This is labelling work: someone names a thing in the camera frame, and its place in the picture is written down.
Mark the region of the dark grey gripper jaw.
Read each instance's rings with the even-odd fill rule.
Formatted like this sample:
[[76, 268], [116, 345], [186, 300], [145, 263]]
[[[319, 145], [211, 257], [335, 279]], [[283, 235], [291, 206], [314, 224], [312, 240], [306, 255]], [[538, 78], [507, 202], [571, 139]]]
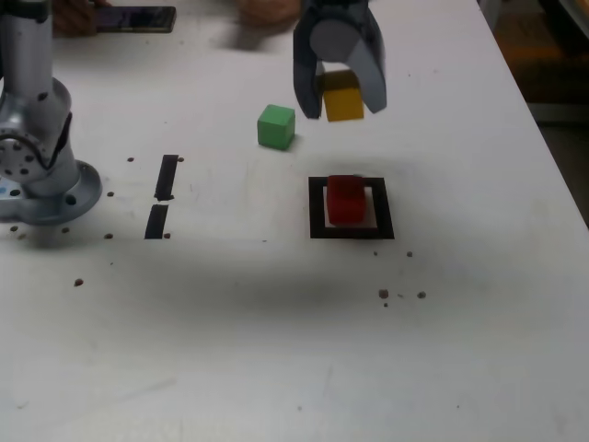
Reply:
[[319, 21], [316, 1], [301, 2], [301, 17], [294, 28], [294, 92], [308, 119], [319, 119], [322, 93], [318, 86], [318, 56], [311, 48], [311, 32]]

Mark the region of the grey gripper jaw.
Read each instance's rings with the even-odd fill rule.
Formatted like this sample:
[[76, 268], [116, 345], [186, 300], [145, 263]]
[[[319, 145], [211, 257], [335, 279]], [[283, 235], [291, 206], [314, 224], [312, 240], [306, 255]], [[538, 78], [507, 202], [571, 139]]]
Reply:
[[372, 113], [387, 106], [385, 51], [367, 1], [311, 1], [318, 17], [309, 42], [323, 63], [346, 65], [356, 76], [364, 105]]

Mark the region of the person's left hand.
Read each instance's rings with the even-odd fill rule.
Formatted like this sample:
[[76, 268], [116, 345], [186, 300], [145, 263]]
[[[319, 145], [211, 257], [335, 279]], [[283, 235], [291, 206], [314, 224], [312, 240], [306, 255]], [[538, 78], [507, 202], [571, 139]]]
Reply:
[[299, 0], [238, 0], [240, 18], [249, 25], [270, 26], [291, 22], [300, 13]]

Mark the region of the person's right hand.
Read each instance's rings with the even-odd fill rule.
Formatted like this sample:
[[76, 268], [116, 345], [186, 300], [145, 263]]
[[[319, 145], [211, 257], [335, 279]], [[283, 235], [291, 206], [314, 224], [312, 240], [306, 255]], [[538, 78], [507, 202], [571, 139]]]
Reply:
[[88, 0], [52, 1], [53, 32], [63, 37], [90, 37], [97, 34], [97, 3]]

